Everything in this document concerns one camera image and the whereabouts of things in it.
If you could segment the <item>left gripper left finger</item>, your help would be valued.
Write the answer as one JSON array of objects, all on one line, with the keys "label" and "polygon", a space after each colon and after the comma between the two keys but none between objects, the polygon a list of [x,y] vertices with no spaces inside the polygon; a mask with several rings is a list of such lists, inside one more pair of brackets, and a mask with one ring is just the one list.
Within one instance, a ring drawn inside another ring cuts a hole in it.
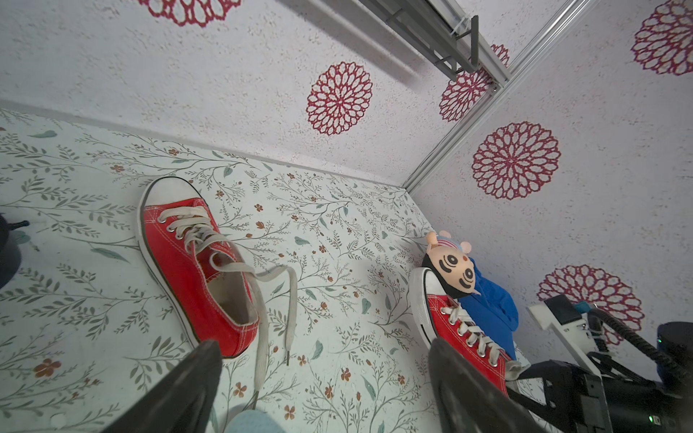
[{"label": "left gripper left finger", "polygon": [[204,432],[222,370],[218,342],[199,344],[106,433]]}]

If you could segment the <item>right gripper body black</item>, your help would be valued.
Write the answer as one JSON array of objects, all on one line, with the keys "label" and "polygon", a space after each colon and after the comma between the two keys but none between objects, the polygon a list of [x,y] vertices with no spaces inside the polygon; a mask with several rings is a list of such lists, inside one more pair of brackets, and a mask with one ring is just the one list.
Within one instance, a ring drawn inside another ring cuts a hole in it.
[{"label": "right gripper body black", "polygon": [[533,364],[544,402],[509,389],[509,397],[562,432],[691,432],[692,395],[672,393],[638,375],[598,376],[561,361]]}]

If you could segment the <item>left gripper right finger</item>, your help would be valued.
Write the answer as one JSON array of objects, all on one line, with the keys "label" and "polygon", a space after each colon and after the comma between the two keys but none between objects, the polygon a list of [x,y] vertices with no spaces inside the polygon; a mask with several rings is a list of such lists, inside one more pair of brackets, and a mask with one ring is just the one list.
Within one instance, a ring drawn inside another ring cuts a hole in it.
[{"label": "left gripper right finger", "polygon": [[443,432],[544,431],[528,411],[491,384],[447,341],[432,341],[428,361]]}]

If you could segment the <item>light blue insole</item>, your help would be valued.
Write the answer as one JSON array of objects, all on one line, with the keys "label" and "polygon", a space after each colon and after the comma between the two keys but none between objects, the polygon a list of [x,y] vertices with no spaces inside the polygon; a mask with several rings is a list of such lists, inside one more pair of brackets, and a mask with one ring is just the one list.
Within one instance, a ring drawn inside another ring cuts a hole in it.
[{"label": "light blue insole", "polygon": [[225,433],[285,433],[276,421],[262,411],[241,411],[227,424]]}]

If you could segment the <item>red canvas sneaker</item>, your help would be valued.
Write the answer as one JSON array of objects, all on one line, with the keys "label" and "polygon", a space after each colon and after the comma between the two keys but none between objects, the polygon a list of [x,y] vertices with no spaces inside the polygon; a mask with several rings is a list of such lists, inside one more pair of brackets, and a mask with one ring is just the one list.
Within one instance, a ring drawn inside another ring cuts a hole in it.
[{"label": "red canvas sneaker", "polygon": [[236,358],[257,343],[254,389],[265,384],[269,315],[261,283],[286,278],[289,307],[284,348],[292,349],[298,311],[298,279],[290,266],[258,272],[219,231],[201,194],[179,177],[147,185],[138,207],[137,241],[144,261],[171,301],[191,344],[218,343],[222,357]]},{"label": "red canvas sneaker", "polygon": [[523,372],[505,350],[487,336],[472,316],[444,292],[430,268],[411,272],[408,300],[416,328],[427,347],[440,338],[469,361],[483,377],[507,395],[507,383]]}]

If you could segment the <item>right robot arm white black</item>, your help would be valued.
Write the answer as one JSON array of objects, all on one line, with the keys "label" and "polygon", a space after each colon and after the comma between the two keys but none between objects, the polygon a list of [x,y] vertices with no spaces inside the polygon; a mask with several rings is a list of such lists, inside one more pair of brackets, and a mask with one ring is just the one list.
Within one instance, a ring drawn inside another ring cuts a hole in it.
[{"label": "right robot arm white black", "polygon": [[692,324],[657,328],[657,345],[644,351],[659,379],[649,380],[615,361],[598,343],[587,353],[598,374],[575,364],[534,364],[524,380],[538,379],[543,402],[510,391],[510,398],[561,432],[691,432]]}]

